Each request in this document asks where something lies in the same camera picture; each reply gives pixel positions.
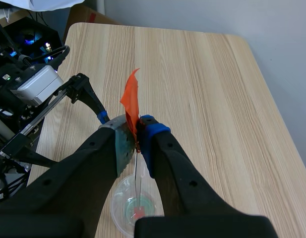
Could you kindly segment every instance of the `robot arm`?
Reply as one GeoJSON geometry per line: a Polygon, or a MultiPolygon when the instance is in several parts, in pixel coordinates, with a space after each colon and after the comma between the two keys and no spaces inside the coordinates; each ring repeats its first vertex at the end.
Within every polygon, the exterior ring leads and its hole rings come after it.
{"type": "MultiPolygon", "coordinates": [[[[106,197],[135,149],[131,138],[125,116],[102,125],[76,152],[0,204],[0,237],[94,237],[106,197]]],[[[139,219],[136,238],[277,237],[267,218],[243,214],[216,194],[168,127],[143,116],[138,138],[165,217],[139,219]]]]}

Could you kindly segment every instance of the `cardboard box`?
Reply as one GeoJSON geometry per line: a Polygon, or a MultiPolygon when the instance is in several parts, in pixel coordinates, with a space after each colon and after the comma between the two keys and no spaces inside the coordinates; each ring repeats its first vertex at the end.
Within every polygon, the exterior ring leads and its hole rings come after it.
{"type": "Polygon", "coordinates": [[[98,13],[97,11],[92,10],[83,4],[77,4],[70,9],[67,25],[63,35],[63,42],[65,42],[70,26],[77,22],[120,25],[118,22],[98,13]]]}
{"type": "Polygon", "coordinates": [[[6,21],[5,16],[4,16],[4,12],[3,9],[0,9],[0,24],[2,25],[2,27],[6,27],[9,24],[12,24],[26,16],[28,16],[28,12],[25,9],[18,9],[18,8],[13,8],[10,10],[9,13],[9,22],[6,21]]]}

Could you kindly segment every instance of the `wooden tabletop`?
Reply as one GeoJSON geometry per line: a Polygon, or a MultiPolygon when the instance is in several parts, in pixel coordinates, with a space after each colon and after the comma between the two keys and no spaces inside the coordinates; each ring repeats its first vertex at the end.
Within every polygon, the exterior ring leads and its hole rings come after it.
{"type": "MultiPolygon", "coordinates": [[[[306,237],[306,169],[245,40],[78,23],[66,44],[71,51],[58,74],[86,74],[110,118],[124,114],[126,80],[140,68],[140,114],[171,128],[216,192],[242,212],[267,216],[280,237],[306,237]]],[[[67,98],[47,115],[37,152],[60,161],[99,125],[87,106],[67,98]]],[[[30,181],[45,170],[33,166],[30,181]]],[[[123,237],[111,219],[111,192],[99,238],[123,237]]]]}

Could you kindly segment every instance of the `orange plastic film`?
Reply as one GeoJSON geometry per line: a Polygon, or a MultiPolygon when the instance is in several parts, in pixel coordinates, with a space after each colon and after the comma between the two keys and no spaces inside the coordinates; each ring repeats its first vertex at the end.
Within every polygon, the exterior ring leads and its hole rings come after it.
{"type": "Polygon", "coordinates": [[[135,77],[135,73],[139,70],[136,69],[132,72],[132,74],[129,76],[124,94],[120,100],[120,102],[124,105],[125,107],[125,114],[126,114],[126,120],[128,127],[130,131],[132,132],[135,141],[136,140],[136,123],[139,120],[138,114],[138,98],[137,98],[137,90],[138,90],[138,82],[135,77]]]}

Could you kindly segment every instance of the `plastic cup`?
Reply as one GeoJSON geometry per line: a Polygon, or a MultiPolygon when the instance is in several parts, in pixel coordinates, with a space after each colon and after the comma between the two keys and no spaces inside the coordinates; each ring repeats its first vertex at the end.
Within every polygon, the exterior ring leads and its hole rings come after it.
{"type": "Polygon", "coordinates": [[[134,236],[135,222],[142,216],[164,215],[156,182],[149,176],[144,160],[143,164],[140,214],[137,208],[134,174],[127,176],[118,184],[111,198],[112,219],[116,227],[127,237],[134,236]]]}

